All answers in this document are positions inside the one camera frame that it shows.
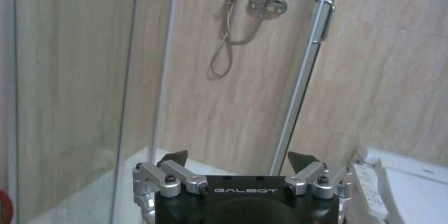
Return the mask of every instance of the glass panel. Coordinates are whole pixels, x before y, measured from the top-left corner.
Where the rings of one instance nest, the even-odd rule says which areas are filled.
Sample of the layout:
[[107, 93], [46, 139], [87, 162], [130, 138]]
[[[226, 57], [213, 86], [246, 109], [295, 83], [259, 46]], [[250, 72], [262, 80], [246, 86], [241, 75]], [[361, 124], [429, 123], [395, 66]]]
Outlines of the glass panel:
[[446, 0], [338, 6], [337, 36], [319, 54], [291, 150], [337, 165], [367, 145], [448, 165]]
[[309, 23], [310, 33], [309, 39], [299, 41], [302, 50], [299, 55], [302, 56], [301, 65], [298, 68], [298, 74], [295, 78], [290, 80], [291, 96], [289, 96], [289, 110], [286, 113], [286, 120], [283, 124], [283, 131], [279, 137], [279, 145], [277, 149], [275, 160], [271, 168], [271, 174], [278, 175], [282, 171], [282, 166], [287, 157], [287, 149], [291, 141], [293, 132], [295, 129], [295, 123], [299, 116], [303, 97], [314, 69], [315, 60], [319, 53], [321, 43], [326, 40], [326, 34], [331, 26], [331, 5], [333, 2], [325, 0], [311, 0], [309, 8], [313, 10], [313, 22]]
[[[315, 0], [286, 1], [287, 12], [263, 20], [250, 43], [233, 46], [233, 68], [221, 79], [209, 73], [227, 1], [177, 1], [157, 159], [189, 150], [190, 168], [201, 173], [270, 174], [315, 8]], [[237, 0], [233, 40], [255, 28], [247, 3]], [[227, 64], [225, 47], [217, 69]]]
[[134, 203], [133, 169], [149, 160], [155, 134], [171, 0], [137, 0], [130, 80], [125, 107], [117, 223], [142, 223]]
[[134, 0], [17, 0], [21, 223], [106, 223]]

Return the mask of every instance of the marble wall tile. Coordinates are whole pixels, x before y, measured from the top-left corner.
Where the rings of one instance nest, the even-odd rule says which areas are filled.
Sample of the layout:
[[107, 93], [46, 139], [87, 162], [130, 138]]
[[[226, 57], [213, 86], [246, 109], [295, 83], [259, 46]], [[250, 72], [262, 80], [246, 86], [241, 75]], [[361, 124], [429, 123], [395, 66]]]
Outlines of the marble wall tile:
[[447, 1], [338, 6], [290, 150], [345, 163], [366, 144], [448, 165]]

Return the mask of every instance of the glass shower door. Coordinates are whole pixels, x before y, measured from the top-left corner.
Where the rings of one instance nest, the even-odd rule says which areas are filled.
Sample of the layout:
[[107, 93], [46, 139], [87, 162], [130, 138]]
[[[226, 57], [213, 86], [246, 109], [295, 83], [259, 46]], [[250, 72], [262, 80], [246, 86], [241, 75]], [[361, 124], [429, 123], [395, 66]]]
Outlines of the glass shower door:
[[[231, 22], [237, 40], [257, 22], [247, 1], [237, 0]], [[207, 71], [221, 41], [226, 0], [177, 0], [157, 159], [166, 152], [189, 150], [197, 171], [279, 173], [299, 111], [291, 104], [303, 97], [319, 50], [314, 40], [326, 38], [331, 17], [329, 0], [286, 1], [286, 13], [265, 20], [254, 40], [234, 47], [229, 74], [211, 80]]]
[[21, 223], [109, 223], [135, 0], [17, 0]]
[[142, 223], [133, 169], [149, 161], [155, 135], [171, 2], [137, 0], [113, 223]]
[[274, 157], [271, 175], [281, 174], [282, 167], [287, 157], [287, 150], [295, 124], [301, 113], [301, 106], [305, 99], [307, 85], [313, 74], [313, 69], [319, 55], [322, 44], [330, 35], [331, 22], [335, 16], [337, 5], [335, 0], [315, 0], [314, 17], [311, 22], [310, 37], [307, 41], [302, 41], [303, 60], [301, 70], [298, 71], [297, 83], [290, 100], [290, 107], [286, 113], [286, 120], [279, 138], [277, 153]]

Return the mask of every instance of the white toilet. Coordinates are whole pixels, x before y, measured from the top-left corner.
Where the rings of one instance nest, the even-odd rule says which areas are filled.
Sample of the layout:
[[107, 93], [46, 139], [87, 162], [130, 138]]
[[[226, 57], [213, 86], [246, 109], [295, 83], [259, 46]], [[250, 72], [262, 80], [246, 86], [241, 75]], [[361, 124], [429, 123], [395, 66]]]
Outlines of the white toilet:
[[362, 146], [354, 155], [351, 223], [448, 223], [448, 167]]

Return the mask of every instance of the floor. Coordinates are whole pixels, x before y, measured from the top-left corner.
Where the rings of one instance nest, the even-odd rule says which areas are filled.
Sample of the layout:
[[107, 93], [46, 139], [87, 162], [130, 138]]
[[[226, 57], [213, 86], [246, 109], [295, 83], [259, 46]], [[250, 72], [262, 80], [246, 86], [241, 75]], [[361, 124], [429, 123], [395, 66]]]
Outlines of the floor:
[[[169, 152], [158, 149], [157, 160]], [[121, 221], [119, 223], [142, 223], [141, 209], [134, 203], [133, 195], [133, 168], [138, 162], [147, 159], [147, 149], [141, 150], [125, 164], [126, 175], [122, 187]], [[189, 159], [186, 167], [198, 174], [235, 175], [195, 160]], [[94, 183], [73, 194], [50, 211], [35, 218], [31, 223], [107, 223], [111, 208], [110, 185], [114, 173], [106, 173]]]

